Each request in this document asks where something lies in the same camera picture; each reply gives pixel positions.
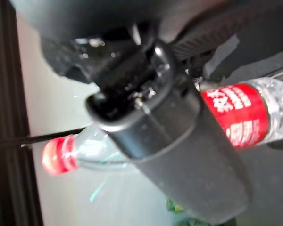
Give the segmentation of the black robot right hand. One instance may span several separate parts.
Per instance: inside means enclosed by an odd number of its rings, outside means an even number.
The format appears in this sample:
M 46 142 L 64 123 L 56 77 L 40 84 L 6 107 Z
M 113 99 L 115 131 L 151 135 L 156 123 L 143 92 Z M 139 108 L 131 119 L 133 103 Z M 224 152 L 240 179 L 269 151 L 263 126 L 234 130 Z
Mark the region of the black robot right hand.
M 14 0 L 42 42 L 101 38 L 117 56 L 71 67 L 100 91 L 89 114 L 142 173 L 205 220 L 244 210 L 241 160 L 183 73 L 181 62 L 283 10 L 283 0 Z

